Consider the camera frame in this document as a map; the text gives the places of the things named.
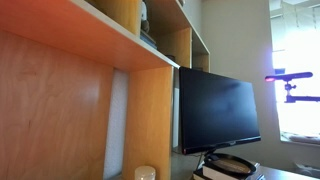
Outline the black computer monitor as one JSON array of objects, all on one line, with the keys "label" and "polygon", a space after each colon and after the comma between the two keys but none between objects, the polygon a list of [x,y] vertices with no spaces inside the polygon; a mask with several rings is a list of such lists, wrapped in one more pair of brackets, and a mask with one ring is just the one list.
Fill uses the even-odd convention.
[{"label": "black computer monitor", "polygon": [[184,155],[261,139],[251,83],[180,67],[179,88]]}]

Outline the white plush toy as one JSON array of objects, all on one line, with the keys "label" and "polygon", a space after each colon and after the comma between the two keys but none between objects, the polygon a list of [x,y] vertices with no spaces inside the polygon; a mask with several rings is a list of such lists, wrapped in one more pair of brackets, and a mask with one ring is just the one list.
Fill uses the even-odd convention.
[{"label": "white plush toy", "polygon": [[149,32],[150,25],[148,21],[147,5],[145,0],[141,2],[141,29],[145,32]]}]

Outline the white candle jar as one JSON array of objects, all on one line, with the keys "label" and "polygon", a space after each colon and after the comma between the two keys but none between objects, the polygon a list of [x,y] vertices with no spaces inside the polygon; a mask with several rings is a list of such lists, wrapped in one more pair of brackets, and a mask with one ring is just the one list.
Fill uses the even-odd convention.
[{"label": "white candle jar", "polygon": [[135,180],[155,180],[156,170],[151,166],[140,166],[135,169]]}]

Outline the stack of books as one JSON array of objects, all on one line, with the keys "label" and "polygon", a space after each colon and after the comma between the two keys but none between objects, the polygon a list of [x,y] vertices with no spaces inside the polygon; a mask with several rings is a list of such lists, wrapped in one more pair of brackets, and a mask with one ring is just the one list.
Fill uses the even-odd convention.
[{"label": "stack of books", "polygon": [[258,180],[259,163],[207,162],[193,172],[194,180]]}]

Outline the black round monitor stand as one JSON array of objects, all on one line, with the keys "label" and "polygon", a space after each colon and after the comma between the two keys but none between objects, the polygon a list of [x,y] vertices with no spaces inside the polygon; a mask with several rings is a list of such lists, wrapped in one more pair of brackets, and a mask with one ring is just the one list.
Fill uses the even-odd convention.
[{"label": "black round monitor stand", "polygon": [[223,153],[212,153],[206,155],[204,163],[208,167],[227,175],[249,176],[257,172],[256,166],[251,162]]}]

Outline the wooden shelf unit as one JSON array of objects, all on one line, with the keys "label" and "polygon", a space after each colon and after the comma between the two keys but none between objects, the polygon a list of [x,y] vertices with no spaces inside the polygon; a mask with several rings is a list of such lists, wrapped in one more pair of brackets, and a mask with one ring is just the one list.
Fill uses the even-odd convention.
[{"label": "wooden shelf unit", "polygon": [[114,73],[124,97],[122,176],[171,177],[174,72],[210,68],[178,0],[0,0],[0,180],[102,180]]}]

